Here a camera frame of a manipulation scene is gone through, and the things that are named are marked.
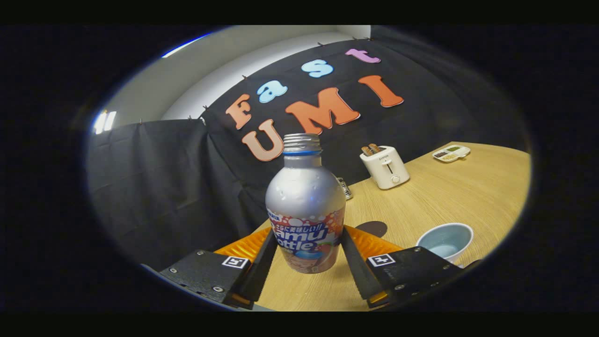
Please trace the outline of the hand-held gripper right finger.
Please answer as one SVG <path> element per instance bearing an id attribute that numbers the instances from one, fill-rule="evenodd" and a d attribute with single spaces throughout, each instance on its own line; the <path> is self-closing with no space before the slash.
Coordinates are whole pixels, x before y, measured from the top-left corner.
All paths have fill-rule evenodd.
<path id="1" fill-rule="evenodd" d="M 358 292 L 369 309 L 411 304 L 464 273 L 462 267 L 424 247 L 398 247 L 350 226 L 344 226 L 341 244 Z"/>

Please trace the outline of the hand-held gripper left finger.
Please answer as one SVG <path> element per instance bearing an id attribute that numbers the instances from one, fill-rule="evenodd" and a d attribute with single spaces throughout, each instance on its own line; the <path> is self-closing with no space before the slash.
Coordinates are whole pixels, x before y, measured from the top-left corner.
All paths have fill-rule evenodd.
<path id="1" fill-rule="evenodd" d="M 160 275 L 202 299 L 251 310 L 263 292 L 277 247 L 268 227 L 215 252 L 197 249 Z"/>

